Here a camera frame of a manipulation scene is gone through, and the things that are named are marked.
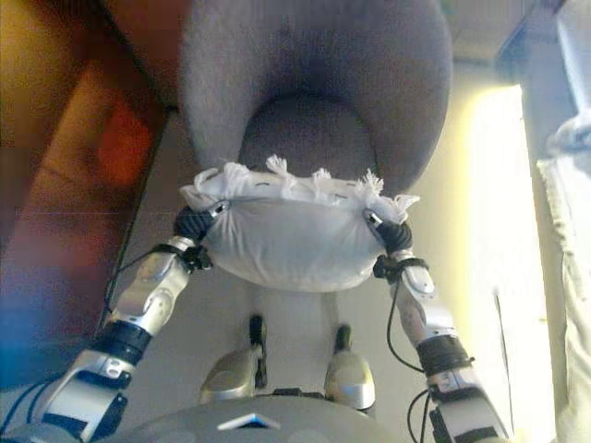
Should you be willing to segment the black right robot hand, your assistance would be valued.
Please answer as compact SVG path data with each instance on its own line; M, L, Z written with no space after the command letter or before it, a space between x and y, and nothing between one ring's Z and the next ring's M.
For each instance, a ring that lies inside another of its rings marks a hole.
M384 247L388 256L412 248L413 236L406 222L397 224L393 221L385 221L371 210L364 210L363 216L368 228Z

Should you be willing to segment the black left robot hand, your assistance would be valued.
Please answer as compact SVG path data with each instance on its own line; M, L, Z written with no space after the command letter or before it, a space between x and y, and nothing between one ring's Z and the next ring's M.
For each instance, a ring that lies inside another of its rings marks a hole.
M197 244L229 207L230 202L227 200L218 201L204 210L193 210L185 206L176 215L173 232Z

